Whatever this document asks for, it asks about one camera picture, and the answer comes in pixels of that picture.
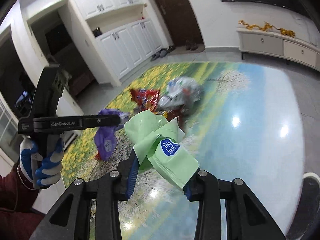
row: silver screw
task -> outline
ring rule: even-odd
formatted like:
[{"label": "silver screw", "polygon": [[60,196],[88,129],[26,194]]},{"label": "silver screw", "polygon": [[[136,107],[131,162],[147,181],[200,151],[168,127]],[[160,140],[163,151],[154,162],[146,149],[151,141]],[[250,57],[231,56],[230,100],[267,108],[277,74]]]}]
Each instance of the silver screw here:
[{"label": "silver screw", "polygon": [[111,171],[110,176],[111,177],[117,177],[119,175],[119,171]]},{"label": "silver screw", "polygon": [[75,179],[75,181],[73,182],[73,184],[75,184],[76,186],[81,185],[83,182],[83,179]]},{"label": "silver screw", "polygon": [[205,177],[205,176],[208,175],[208,173],[207,173],[206,171],[204,171],[204,170],[198,171],[198,174],[199,174],[199,176],[201,176],[201,177]]},{"label": "silver screw", "polygon": [[235,184],[236,185],[242,185],[243,184],[243,180],[242,179],[235,179]]}]

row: gold figurine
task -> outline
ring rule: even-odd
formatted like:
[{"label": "gold figurine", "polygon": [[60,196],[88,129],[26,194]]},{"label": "gold figurine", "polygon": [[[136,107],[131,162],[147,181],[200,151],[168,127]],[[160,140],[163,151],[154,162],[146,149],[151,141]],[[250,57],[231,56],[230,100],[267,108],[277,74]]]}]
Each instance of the gold figurine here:
[{"label": "gold figurine", "polygon": [[286,29],[284,29],[284,28],[278,29],[278,28],[276,28],[275,26],[270,25],[270,23],[267,23],[267,22],[265,22],[265,25],[264,25],[262,28],[261,28],[260,26],[256,25],[256,24],[254,24],[254,25],[249,25],[248,23],[244,22],[244,20],[240,20],[240,21],[238,21],[238,23],[246,26],[245,28],[248,29],[248,30],[252,30],[254,27],[257,27],[257,28],[259,28],[259,30],[266,32],[266,31],[268,31],[269,29],[270,29],[270,30],[273,30],[273,28],[275,28],[276,30],[280,31],[280,33],[281,33],[282,35],[290,36],[290,37],[293,37],[293,38],[296,37],[296,34],[295,34],[294,31],[286,30]]}]

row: silver bangle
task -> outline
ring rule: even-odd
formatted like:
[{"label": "silver bangle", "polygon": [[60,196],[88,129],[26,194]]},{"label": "silver bangle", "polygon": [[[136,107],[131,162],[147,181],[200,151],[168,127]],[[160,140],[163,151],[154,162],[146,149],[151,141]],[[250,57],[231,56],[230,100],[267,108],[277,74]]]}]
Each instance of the silver bangle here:
[{"label": "silver bangle", "polygon": [[25,186],[25,187],[26,187],[27,189],[29,189],[29,190],[37,190],[36,188],[29,188],[29,187],[26,186],[26,184],[24,184],[24,182],[23,182],[23,180],[22,180],[22,178],[21,178],[21,176],[20,176],[20,173],[19,173],[19,167],[20,167],[20,165],[17,166],[17,173],[18,173],[18,176],[19,176],[19,178],[20,178],[21,183],[23,184],[23,186]]}]

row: green packaging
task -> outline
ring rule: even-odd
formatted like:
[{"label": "green packaging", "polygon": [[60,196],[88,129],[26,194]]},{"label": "green packaging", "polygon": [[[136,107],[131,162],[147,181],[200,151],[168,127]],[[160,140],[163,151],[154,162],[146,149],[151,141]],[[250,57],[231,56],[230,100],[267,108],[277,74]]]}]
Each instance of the green packaging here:
[{"label": "green packaging", "polygon": [[185,133],[177,118],[170,122],[150,110],[135,115],[124,125],[139,160],[139,173],[154,167],[172,185],[188,182],[199,167],[197,160],[179,145]]}]

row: hand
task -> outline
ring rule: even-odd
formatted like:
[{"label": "hand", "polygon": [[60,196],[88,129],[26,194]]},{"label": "hand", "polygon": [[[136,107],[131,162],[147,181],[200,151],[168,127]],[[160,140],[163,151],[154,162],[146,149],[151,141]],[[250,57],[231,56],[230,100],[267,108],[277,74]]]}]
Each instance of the hand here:
[{"label": "hand", "polygon": [[[41,167],[36,170],[36,177],[38,178],[37,184],[40,187],[55,184],[61,178],[61,161],[64,156],[63,147],[63,140],[62,138],[59,138],[55,146],[55,150],[42,160]],[[30,182],[33,181],[31,155],[37,152],[37,144],[30,139],[24,139],[20,144],[20,168],[23,175]]]}]

